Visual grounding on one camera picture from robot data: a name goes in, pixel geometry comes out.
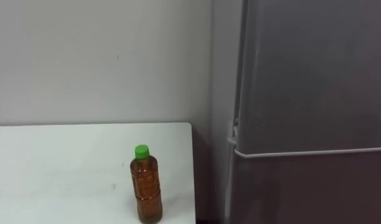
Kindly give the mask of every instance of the plastic bottle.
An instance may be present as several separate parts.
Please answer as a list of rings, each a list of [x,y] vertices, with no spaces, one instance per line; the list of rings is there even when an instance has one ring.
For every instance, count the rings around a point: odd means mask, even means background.
[[[139,145],[130,168],[138,217],[143,223],[157,223],[162,217],[158,161],[149,154],[146,145]]]

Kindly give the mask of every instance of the brown liquid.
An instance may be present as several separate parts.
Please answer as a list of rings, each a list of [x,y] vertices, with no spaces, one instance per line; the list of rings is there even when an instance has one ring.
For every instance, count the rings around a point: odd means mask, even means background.
[[[143,223],[157,223],[162,217],[158,161],[153,156],[134,159],[130,168],[138,217]]]

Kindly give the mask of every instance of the freezer door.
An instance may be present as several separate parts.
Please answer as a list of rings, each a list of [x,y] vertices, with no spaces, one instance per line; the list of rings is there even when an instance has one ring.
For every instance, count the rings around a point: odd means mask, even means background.
[[[381,149],[381,0],[244,2],[241,156]]]
[[[228,224],[381,224],[381,152],[234,157]]]

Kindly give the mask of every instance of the gray wall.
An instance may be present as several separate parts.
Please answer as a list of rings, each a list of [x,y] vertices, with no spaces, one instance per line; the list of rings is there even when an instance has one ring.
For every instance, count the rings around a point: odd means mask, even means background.
[[[0,0],[0,124],[189,121],[207,138],[205,0]]]
[[[242,1],[214,0],[213,3],[211,93],[213,218],[223,217],[228,162],[227,136],[235,105],[241,7]]]

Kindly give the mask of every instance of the refrigerator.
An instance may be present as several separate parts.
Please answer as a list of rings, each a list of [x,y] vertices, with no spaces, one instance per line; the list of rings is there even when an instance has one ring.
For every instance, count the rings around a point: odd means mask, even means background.
[[[381,223],[381,0],[214,0],[212,35],[214,217]]]

